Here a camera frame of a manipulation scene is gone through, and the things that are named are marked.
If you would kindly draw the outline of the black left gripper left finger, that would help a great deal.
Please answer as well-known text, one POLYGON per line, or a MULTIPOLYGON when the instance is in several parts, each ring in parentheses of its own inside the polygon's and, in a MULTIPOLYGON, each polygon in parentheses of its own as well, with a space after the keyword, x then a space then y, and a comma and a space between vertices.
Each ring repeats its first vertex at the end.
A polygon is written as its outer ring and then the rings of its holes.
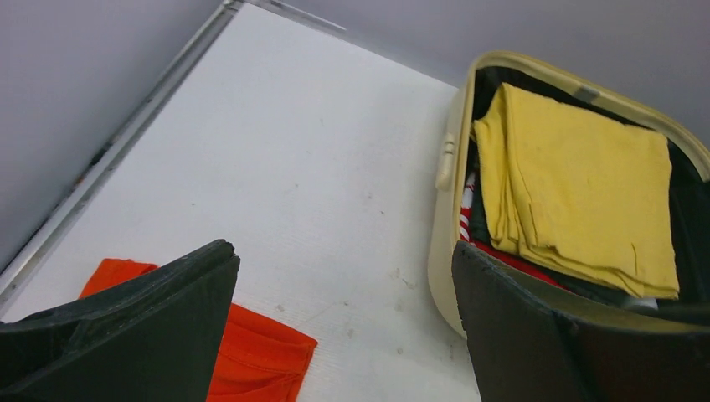
POLYGON ((239 271, 215 240, 1 326, 4 401, 204 401, 239 271))

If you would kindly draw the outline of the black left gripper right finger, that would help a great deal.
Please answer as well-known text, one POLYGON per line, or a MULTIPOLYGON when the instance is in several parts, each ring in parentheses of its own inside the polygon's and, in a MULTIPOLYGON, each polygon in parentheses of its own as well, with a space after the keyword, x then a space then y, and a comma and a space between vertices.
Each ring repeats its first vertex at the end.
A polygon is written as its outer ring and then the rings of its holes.
POLYGON ((485 401, 706 401, 709 325, 577 296, 459 242, 451 270, 485 401))

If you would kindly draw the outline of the orange t-shirt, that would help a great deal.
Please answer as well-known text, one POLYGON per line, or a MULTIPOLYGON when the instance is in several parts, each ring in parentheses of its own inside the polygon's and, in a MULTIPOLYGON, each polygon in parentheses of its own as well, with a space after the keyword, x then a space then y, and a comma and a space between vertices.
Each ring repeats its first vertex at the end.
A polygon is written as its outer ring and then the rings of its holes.
POLYGON ((296 401, 318 341, 231 304, 208 401, 296 401))

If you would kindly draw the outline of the red printed t-shirt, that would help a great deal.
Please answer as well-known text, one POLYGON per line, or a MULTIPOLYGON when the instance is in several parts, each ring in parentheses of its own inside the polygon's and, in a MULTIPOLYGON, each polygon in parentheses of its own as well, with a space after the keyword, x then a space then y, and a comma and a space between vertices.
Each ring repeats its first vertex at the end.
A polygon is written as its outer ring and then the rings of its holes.
POLYGON ((508 264, 517 271, 565 290, 564 286, 555 281, 542 268, 491 246, 478 176, 476 170, 469 173, 463 188, 460 207, 460 239, 473 244, 479 250, 508 264))

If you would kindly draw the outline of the yellow t-shirt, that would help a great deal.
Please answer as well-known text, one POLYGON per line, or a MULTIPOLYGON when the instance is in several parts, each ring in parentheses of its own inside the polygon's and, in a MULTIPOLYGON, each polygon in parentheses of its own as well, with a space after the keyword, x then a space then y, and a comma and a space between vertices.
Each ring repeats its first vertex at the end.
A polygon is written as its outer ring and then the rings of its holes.
POLYGON ((495 249, 634 297, 679 297, 665 136, 509 84, 472 129, 495 249))

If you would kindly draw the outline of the yellow suitcase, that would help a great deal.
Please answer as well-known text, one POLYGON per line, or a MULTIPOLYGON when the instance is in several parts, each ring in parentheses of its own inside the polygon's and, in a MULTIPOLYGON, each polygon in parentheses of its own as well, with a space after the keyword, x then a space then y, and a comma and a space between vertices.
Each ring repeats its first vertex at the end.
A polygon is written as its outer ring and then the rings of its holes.
POLYGON ((466 82, 455 93, 448 110, 435 180, 437 197, 428 262, 428 281, 435 305, 446 322, 461 336, 466 333, 456 302, 451 261, 460 239, 460 202, 466 181, 476 73, 489 67, 524 73, 559 88, 577 100, 664 134, 685 154, 699 178, 703 181, 709 179, 708 149, 669 116, 531 56, 502 50, 483 54, 471 64, 466 82))

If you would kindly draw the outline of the dark grey dotted cloth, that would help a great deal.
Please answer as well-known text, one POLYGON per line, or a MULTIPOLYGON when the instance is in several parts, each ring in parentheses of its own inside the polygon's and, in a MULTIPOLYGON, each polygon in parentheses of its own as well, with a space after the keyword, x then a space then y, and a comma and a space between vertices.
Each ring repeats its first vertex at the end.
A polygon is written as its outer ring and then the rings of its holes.
POLYGON ((623 291, 599 286, 594 283, 583 281, 572 276, 567 276, 565 274, 549 270, 548 268, 539 265, 536 266, 542 268, 555 281, 564 286, 565 290, 571 291, 572 293, 575 293, 579 296, 588 298, 594 302, 599 302, 609 306, 620 307, 620 304, 624 301, 624 299, 628 297, 628 295, 623 291))

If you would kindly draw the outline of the white spray bottle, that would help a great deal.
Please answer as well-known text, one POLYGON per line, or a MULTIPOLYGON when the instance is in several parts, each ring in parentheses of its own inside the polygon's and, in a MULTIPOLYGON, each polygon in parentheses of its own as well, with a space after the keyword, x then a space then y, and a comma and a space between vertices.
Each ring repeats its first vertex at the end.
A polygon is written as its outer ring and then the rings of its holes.
POLYGON ((620 304, 620 307, 630 311, 656 311, 658 309, 658 302, 657 299, 652 297, 638 298, 629 296, 624 299, 624 301, 620 304))

